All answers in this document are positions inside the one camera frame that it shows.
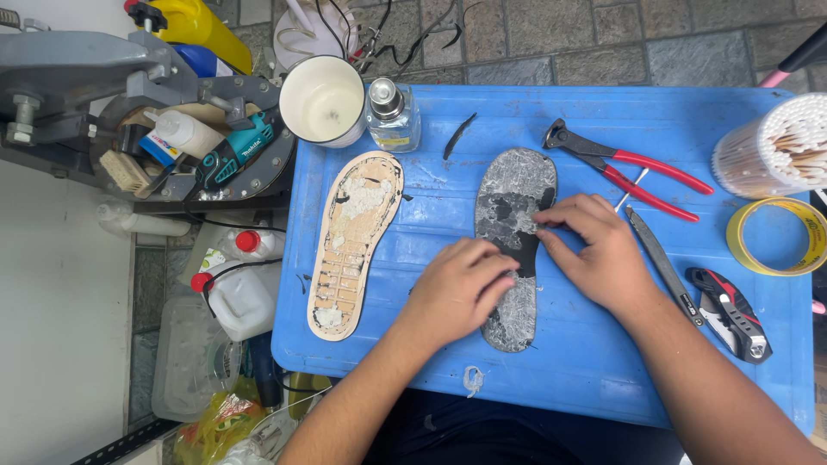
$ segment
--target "gray metal machine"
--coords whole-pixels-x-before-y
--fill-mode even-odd
[[[199,79],[170,45],[151,34],[163,27],[159,20],[146,17],[144,30],[126,40],[102,32],[49,31],[32,20],[21,27],[24,32],[0,34],[0,159],[142,202],[122,192],[99,163],[117,144],[124,120],[144,107],[202,103],[223,110],[233,129],[246,129],[247,103],[278,111],[280,88],[267,79]],[[89,114],[91,102],[112,96],[98,117]],[[220,192],[200,199],[284,197],[292,175],[282,174],[292,171],[295,142],[286,129],[275,134]],[[172,175],[146,200],[180,201],[194,184],[192,175]]]

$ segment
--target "black knob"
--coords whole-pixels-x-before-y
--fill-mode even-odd
[[[132,18],[136,26],[143,27],[144,22],[147,19],[150,19],[152,20],[153,32],[166,29],[166,18],[164,17],[164,13],[160,9],[150,6],[148,3],[138,2],[130,5],[129,12],[127,14]]]

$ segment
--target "blue plastic table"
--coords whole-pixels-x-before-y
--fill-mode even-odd
[[[631,204],[654,231],[679,275],[688,266],[708,267],[741,289],[767,331],[775,352],[772,357],[757,367],[741,362],[708,328],[701,331],[802,432],[810,433],[814,424],[810,276],[757,275],[733,259],[724,231],[729,217],[747,201],[721,189],[709,163],[715,143],[724,134],[769,111],[790,93],[651,87],[413,88],[423,115],[422,144],[415,152],[397,155],[404,169],[404,194],[413,198],[399,206],[375,250],[356,331],[336,343],[317,338],[308,327],[309,281],[304,275],[313,274],[323,200],[333,179],[352,157],[377,149],[367,132],[356,144],[340,150],[299,143],[272,343],[273,356],[282,367],[345,376],[394,321],[431,258],[459,237],[473,237],[480,180],[488,164],[509,148],[528,147],[554,160],[558,199],[586,192],[601,194],[615,204],[622,192],[608,180],[574,156],[540,147],[549,125],[564,117],[567,126],[584,137],[666,161],[716,188],[714,194],[704,196],[657,173],[643,179],[641,186],[657,197],[698,214],[698,223],[681,221],[634,199]],[[448,139],[473,112],[477,118],[444,161]],[[625,163],[614,166],[631,179],[640,170]],[[806,200],[803,194],[796,197]],[[797,220],[763,210],[767,209],[751,220],[755,233],[750,240],[771,256],[784,242],[779,238],[800,237],[801,226]],[[573,234],[559,233],[575,250],[583,247]],[[474,332],[439,351],[411,386],[467,395],[462,375],[466,367],[475,365],[485,373],[476,395],[483,399],[671,427],[638,349],[617,321],[581,295],[542,248],[537,275],[537,332],[532,347],[519,353],[499,352]],[[685,285],[699,301],[700,292]]]

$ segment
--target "forearm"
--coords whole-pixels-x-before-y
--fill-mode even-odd
[[[774,402],[663,293],[613,312],[638,345],[694,463],[821,463]]]
[[[310,412],[279,463],[361,463],[402,390],[431,355],[433,350],[391,326]]]

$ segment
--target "insole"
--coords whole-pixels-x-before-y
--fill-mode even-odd
[[[350,161],[327,195],[310,281],[308,324],[328,341],[356,329],[376,243],[402,198],[402,166],[390,153],[369,151]]]
[[[503,295],[481,328],[488,344],[503,352],[519,352],[534,340],[534,257],[540,240],[534,235],[538,225],[531,215],[550,208],[556,197],[554,162],[526,148],[499,154],[480,182],[474,211],[475,234],[520,263],[520,268],[511,274],[516,286]]]

